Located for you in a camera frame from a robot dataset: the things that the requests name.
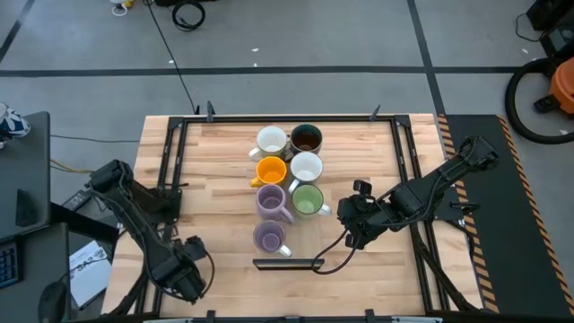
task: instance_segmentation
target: wooden table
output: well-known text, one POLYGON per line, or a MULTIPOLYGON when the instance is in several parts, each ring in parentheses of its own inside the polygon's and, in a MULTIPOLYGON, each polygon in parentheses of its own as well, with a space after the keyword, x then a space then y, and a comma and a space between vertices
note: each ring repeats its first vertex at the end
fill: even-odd
MULTIPOLYGON (((157 116, 145 120, 135 162, 135 179, 148 188, 157 185, 168 118, 157 116)), ((433 115, 415 114, 410 118, 425 175, 444 162, 439 135, 433 115)), ((297 124, 275 125, 290 132, 297 124)), ((318 186, 331 207, 336 209, 340 198, 353 193, 355 179, 372 183, 374 196, 382 195, 400 182, 388 123, 315 125, 324 137, 319 156, 325 168, 318 186)), ((252 265, 252 259, 262 255, 252 241, 259 218, 254 200, 256 190, 248 185, 249 179, 255 176, 256 165, 249 160, 248 152, 255 147, 257 131, 263 126, 265 124, 193 124, 187 130, 181 183, 189 183, 189 186, 183 187, 179 236, 182 239, 200 236, 213 255, 216 273, 211 290, 196 305, 166 296, 161 315, 204 317, 207 310, 216 310, 218 317, 361 316, 365 309, 374 309, 376 315, 423 314, 408 228, 396 233, 385 232, 333 275, 258 271, 252 265)), ((173 153, 178 134, 174 138, 173 153)), ((401 142, 407 152, 403 131, 401 142)), ((408 157, 406 165, 412 177, 408 157)), ((296 258, 313 258, 343 230, 335 215, 285 227, 287 244, 296 258)), ((434 230, 445 272, 471 303, 482 307, 464 234, 445 223, 434 223, 434 230)), ((325 254, 322 269, 337 266, 349 251, 340 243, 325 254)), ((197 264, 202 277, 208 280, 209 262, 202 259, 197 264)), ((119 303, 141 270, 142 253, 129 235, 124 235, 117 243, 103 312, 119 303)), ((427 272, 433 304, 438 308, 434 278, 430 270, 427 272)), ((150 310, 152 288, 148 291, 146 309, 150 310)))

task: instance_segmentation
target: mug handle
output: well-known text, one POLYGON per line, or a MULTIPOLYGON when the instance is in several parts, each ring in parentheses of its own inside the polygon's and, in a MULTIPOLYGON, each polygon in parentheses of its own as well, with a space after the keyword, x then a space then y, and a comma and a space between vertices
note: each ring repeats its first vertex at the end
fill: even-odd
POLYGON ((289 186, 289 194, 293 194, 293 192, 295 191, 295 188, 297 188, 297 186, 300 184, 298 179, 294 179, 293 182, 290 184, 289 186))
POLYGON ((332 211, 329 205, 322 205, 318 213, 319 215, 331 215, 332 211))
POLYGON ((254 178, 249 182, 249 185, 252 188, 261 188, 263 186, 263 182, 261 180, 259 180, 258 178, 254 178))
POLYGON ((289 212, 289 210, 287 210, 285 206, 281 208, 281 212, 283 213, 283 219, 285 221, 287 221, 289 224, 295 223, 295 218, 293 217, 293 214, 291 214, 291 212, 289 212))
POLYGON ((277 250, 277 252, 279 252, 280 254, 282 254, 284 257, 290 257, 293 253, 291 252, 291 250, 289 249, 289 247, 282 245, 279 250, 277 250))
POLYGON ((285 162, 290 162, 293 157, 295 157, 295 153, 293 152, 293 144, 289 140, 285 145, 285 151, 283 152, 283 160, 285 162))
POLYGON ((259 162, 262 158, 263 155, 261 154, 261 149, 258 147, 253 148, 251 152, 249 152, 249 159, 253 162, 259 162))

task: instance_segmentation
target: white cup rim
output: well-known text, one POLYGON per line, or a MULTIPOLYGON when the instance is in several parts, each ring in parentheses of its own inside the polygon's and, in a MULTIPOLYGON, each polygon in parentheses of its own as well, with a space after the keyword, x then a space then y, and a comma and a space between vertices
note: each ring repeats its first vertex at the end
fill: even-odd
POLYGON ((294 177, 295 179, 301 181, 301 182, 310 182, 310 181, 313 181, 313 180, 318 179, 319 177, 321 177, 321 174, 323 174, 323 170, 324 170, 324 169, 325 169, 325 166, 324 166, 324 164, 323 164, 323 160, 321 159, 321 157, 319 157, 316 153, 312 153, 312 152, 302 152, 302 153, 296 154, 296 155, 291 159, 291 163, 290 163, 290 165, 289 165, 289 170, 291 171, 291 174, 293 175, 293 177, 294 177), (313 156, 315 156, 315 157, 313 157, 313 158, 318 158, 319 162, 321 163, 321 171, 317 174, 317 176, 316 176, 314 179, 312 179, 312 180, 303 180, 303 179, 298 178, 297 175, 295 174, 295 171, 293 170, 293 162, 295 162, 295 158, 297 158, 297 156, 300 156, 300 155, 302 155, 302 156, 305 156, 305 155, 307 155, 307 156, 313 155, 313 156))
POLYGON ((256 146, 257 148, 259 148, 260 151, 262 152, 266 152, 266 153, 277 153, 280 152, 282 149, 285 148, 285 146, 287 146, 287 143, 289 142, 289 138, 287 137, 287 134, 285 133, 285 131, 277 126, 266 126, 266 127, 262 127, 261 129, 259 129, 259 131, 257 132, 257 136, 256 136, 256 146), (274 152, 269 152, 267 150, 265 150, 264 148, 262 148, 259 145, 259 135, 261 135, 262 131, 265 131, 266 129, 269 130, 270 128, 274 128, 274 129, 278 129, 281 130, 281 132, 283 133, 283 146, 281 146, 281 148, 279 148, 278 150, 274 151, 274 152))

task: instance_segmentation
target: concrete floor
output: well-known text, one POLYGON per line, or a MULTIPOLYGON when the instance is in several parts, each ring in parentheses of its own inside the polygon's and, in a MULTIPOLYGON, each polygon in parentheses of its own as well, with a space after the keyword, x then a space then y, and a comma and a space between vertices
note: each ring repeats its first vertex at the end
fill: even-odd
MULTIPOLYGON (((220 114, 371 112, 378 104, 380 112, 389 113, 504 114, 510 74, 472 74, 462 68, 435 75, 433 67, 519 66, 544 57, 539 44, 514 34, 515 17, 532 2, 219 0, 204 5, 205 24, 191 33, 172 25, 168 9, 152 9, 178 66, 187 69, 183 81, 193 101, 204 105, 210 100, 220 114), (423 33, 417 33, 413 17, 420 18, 423 33), (255 64, 350 69, 259 74, 247 69, 255 64), (405 73, 393 68, 368 73, 361 70, 365 66, 402 66, 405 73), (196 70, 206 67, 214 69, 196 70)), ((191 114, 148 8, 137 1, 124 17, 111 15, 110 9, 108 0, 1 1, 0 41, 15 37, 6 38, 0 48, 0 100, 22 114, 48 111, 53 134, 100 139, 138 139, 146 115, 191 114), (22 26, 14 32, 19 20, 22 26), (139 72, 99 76, 87 71, 101 69, 139 72), (40 77, 13 76, 26 71, 40 77)), ((529 22, 521 22, 522 32, 534 37, 529 22)), ((538 75, 521 84, 517 103, 525 122, 545 134, 574 130, 574 123, 558 114, 540 117, 531 111, 531 102, 547 89, 548 82, 538 75)), ((574 200, 569 188, 574 173, 567 162, 574 157, 574 144, 514 138, 573 286, 574 200)), ((111 159, 133 165, 136 149, 137 144, 52 139, 52 158, 88 170, 111 159)), ((52 200, 64 202, 87 180, 53 170, 52 200)), ((89 205, 83 211, 102 216, 94 210, 89 205)), ((97 304, 92 307, 98 312, 97 304)))

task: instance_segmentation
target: coffee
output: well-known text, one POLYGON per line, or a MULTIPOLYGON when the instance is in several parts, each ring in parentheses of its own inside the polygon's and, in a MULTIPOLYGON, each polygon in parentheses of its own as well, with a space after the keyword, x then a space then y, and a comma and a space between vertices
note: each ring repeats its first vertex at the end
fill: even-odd
POLYGON ((310 131, 302 131, 292 138, 295 147, 302 151, 312 151, 319 147, 321 138, 310 131))

